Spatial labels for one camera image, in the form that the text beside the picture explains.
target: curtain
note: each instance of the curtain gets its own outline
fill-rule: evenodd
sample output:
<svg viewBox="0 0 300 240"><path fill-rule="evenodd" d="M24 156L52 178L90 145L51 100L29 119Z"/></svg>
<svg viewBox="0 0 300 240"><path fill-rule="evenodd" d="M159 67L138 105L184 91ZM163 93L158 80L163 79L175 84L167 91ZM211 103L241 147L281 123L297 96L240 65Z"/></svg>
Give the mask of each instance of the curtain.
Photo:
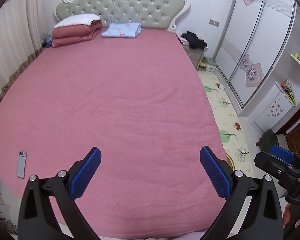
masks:
<svg viewBox="0 0 300 240"><path fill-rule="evenodd" d="M41 0L6 0L0 9L0 102L42 51L46 34Z"/></svg>

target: wardrobe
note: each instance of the wardrobe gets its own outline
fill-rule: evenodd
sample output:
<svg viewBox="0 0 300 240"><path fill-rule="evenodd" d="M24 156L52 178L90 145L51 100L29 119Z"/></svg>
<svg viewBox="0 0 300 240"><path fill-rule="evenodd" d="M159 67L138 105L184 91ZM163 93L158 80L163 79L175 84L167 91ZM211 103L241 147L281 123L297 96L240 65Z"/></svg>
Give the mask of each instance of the wardrobe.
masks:
<svg viewBox="0 0 300 240"><path fill-rule="evenodd" d="M279 59L295 6L294 0L236 0L215 62L241 107Z"/></svg>

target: pink folded quilt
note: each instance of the pink folded quilt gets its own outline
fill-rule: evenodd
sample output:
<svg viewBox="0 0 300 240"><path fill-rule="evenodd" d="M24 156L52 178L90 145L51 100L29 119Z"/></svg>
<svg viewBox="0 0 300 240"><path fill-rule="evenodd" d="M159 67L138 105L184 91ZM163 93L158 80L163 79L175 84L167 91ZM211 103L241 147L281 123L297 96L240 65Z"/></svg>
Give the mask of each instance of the pink folded quilt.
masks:
<svg viewBox="0 0 300 240"><path fill-rule="evenodd" d="M84 37L93 31L101 30L101 20L93 21L91 25L73 25L66 27L55 28L52 31L54 39L68 38L68 37Z"/></svg>
<svg viewBox="0 0 300 240"><path fill-rule="evenodd" d="M66 45L70 45L70 44L74 44L74 43L78 43L78 42L82 42L82 41L90 41L95 36L97 36L99 32L100 32L100 30L92 31L83 37L76 36L76 37L66 37L66 38L54 39L52 42L52 47L58 48L61 46L66 46Z"/></svg>

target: smartphone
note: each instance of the smartphone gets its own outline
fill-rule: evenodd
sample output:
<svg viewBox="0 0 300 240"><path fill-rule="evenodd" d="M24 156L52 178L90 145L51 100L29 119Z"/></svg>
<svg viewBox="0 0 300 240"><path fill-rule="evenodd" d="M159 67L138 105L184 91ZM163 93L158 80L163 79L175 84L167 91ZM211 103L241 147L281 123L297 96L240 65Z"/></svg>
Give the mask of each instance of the smartphone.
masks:
<svg viewBox="0 0 300 240"><path fill-rule="evenodd" d="M26 151L19 152L18 164L17 164L17 177L21 179L25 178L26 158L27 158Z"/></svg>

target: bed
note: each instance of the bed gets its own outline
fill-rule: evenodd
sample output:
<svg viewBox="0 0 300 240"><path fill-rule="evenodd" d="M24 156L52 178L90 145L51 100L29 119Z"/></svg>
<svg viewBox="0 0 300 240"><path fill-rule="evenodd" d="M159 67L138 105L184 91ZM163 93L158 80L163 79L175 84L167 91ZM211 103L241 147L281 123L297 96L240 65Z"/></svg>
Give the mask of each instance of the bed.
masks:
<svg viewBox="0 0 300 240"><path fill-rule="evenodd" d="M136 39L46 49L0 104L0 178L18 197L30 175L68 170L92 147L102 162L76 200L98 235L173 237L207 229L224 200L199 161L208 145L226 159L202 83L175 33L189 0L62 0L78 13L141 22ZM17 153L28 152L25 179Z"/></svg>

